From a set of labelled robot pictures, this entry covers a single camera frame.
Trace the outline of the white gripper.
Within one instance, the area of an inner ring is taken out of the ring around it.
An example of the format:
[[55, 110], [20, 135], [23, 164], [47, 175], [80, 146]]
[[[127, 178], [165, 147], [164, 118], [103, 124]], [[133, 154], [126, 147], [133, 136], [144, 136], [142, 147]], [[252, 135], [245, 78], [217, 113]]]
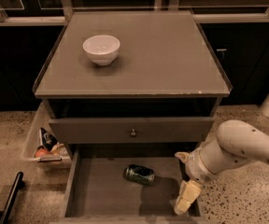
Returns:
[[191, 205], [197, 200], [202, 192], [202, 185], [217, 178], [203, 164], [200, 156], [200, 148], [196, 148], [190, 154], [188, 152], [177, 152], [175, 157], [185, 163], [185, 172], [189, 181], [182, 181], [179, 194], [174, 206], [177, 215], [186, 213]]

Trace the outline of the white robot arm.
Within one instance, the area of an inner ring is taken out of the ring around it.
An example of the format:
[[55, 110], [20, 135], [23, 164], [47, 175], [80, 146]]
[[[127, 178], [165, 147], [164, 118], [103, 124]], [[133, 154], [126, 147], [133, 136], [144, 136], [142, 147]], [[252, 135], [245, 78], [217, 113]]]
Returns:
[[227, 120], [217, 129], [216, 138], [191, 153], [177, 152], [185, 165], [188, 181], [180, 185], [174, 211], [186, 213], [201, 194], [202, 186], [228, 170], [253, 161], [269, 164], [269, 135], [241, 120]]

